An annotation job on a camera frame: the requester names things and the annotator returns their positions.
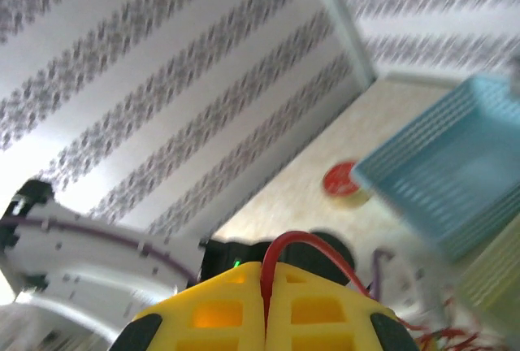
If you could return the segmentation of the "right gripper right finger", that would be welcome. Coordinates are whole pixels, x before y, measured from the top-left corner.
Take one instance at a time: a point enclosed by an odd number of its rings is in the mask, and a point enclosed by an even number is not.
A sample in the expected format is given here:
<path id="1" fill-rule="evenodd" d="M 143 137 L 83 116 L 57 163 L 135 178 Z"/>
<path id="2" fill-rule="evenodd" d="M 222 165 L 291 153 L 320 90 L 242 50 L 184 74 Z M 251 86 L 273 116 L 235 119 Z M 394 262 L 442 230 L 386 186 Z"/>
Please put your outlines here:
<path id="1" fill-rule="evenodd" d="M 267 350 L 419 350 L 395 313 L 344 285 L 279 263 L 266 326 Z"/>

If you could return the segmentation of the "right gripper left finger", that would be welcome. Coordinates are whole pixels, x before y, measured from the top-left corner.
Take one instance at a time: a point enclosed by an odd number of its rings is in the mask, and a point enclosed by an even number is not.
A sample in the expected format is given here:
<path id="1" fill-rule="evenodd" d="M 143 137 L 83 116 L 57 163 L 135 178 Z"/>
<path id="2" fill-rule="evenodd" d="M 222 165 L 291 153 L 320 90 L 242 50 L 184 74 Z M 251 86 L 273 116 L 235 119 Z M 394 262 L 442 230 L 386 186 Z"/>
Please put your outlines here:
<path id="1" fill-rule="evenodd" d="M 260 271 L 259 262 L 248 262 L 144 309 L 121 331 L 115 348 L 264 350 Z"/>

